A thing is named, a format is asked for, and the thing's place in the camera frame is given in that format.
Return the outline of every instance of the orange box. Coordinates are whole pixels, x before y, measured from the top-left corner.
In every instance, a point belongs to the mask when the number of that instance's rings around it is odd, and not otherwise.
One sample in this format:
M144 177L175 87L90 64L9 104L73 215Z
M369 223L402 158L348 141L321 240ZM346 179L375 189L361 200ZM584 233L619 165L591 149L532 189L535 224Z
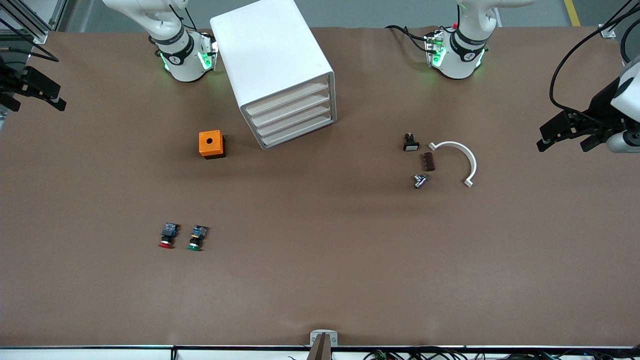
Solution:
M200 155L205 159L219 159L227 156L225 137L220 130L203 131L198 139Z

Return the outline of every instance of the metal fitting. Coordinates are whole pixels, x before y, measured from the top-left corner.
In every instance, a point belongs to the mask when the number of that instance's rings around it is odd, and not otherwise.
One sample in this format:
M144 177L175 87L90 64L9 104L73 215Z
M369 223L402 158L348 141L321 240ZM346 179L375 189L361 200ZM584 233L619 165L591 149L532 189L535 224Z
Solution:
M413 179L415 180L415 184L413 184L413 187L416 188L416 189L419 189L419 188L422 188L422 185L424 185L424 183L429 181L429 176L428 175L415 175L413 177Z

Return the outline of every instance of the yellow floor line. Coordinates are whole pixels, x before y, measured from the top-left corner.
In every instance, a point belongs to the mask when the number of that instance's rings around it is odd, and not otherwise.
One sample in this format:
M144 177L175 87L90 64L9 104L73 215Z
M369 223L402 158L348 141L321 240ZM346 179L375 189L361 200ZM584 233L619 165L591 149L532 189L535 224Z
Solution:
M578 19L578 13L575 12L575 6L573 0L564 0L566 6L566 12L569 13L569 19L571 19L572 26L580 26L580 20Z

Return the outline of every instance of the white plastic drawer unit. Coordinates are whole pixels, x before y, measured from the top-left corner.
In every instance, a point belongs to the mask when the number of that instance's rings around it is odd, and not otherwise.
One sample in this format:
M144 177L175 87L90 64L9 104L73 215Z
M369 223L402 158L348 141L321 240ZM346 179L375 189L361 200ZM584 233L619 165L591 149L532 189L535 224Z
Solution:
M263 149L336 121L335 77L294 0L211 19L231 87Z

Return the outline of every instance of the white curved bracket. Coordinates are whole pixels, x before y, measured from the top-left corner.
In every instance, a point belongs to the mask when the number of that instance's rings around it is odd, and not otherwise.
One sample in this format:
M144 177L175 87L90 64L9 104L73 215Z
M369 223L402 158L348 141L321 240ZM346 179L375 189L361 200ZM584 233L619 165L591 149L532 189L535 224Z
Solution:
M469 158L469 162L471 163L471 174L469 174L469 176L465 179L465 185L467 185L468 187L471 187L473 185L471 178L476 174L476 169L478 168L478 163L476 161L476 157L474 156L474 153L471 152L471 150L469 150L468 147L462 145L459 142L441 142L438 145L434 143L429 144L429 147L431 148L431 150L435 150L443 146L455 147L456 149L460 150L461 152L464 152L465 155L467 155L467 157Z

